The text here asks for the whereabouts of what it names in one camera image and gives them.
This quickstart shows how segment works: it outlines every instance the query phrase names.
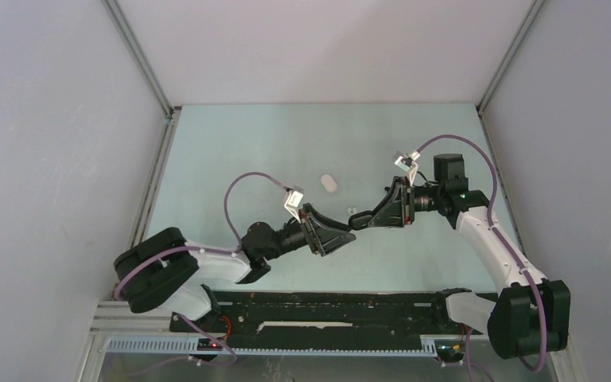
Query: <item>white wall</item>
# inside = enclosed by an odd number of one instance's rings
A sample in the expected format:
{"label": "white wall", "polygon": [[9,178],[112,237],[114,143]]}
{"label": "white wall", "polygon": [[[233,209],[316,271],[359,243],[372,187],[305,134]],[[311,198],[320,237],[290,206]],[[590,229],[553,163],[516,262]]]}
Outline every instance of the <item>white wall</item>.
{"label": "white wall", "polygon": [[0,381],[71,380],[163,116],[98,0],[0,0]]}
{"label": "white wall", "polygon": [[523,243],[572,291],[589,379],[611,380],[611,2],[549,2],[485,120]]}
{"label": "white wall", "polygon": [[126,0],[170,102],[476,103],[531,0]]}

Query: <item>gray wall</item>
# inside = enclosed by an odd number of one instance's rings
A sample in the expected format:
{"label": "gray wall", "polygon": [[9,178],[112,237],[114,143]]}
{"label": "gray wall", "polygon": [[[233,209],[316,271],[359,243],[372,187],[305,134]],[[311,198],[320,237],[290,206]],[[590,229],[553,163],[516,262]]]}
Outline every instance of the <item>gray wall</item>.
{"label": "gray wall", "polygon": [[572,291],[588,378],[611,380],[611,2],[550,1],[485,121],[529,257]]}
{"label": "gray wall", "polygon": [[71,380],[162,122],[99,0],[0,0],[0,381]]}

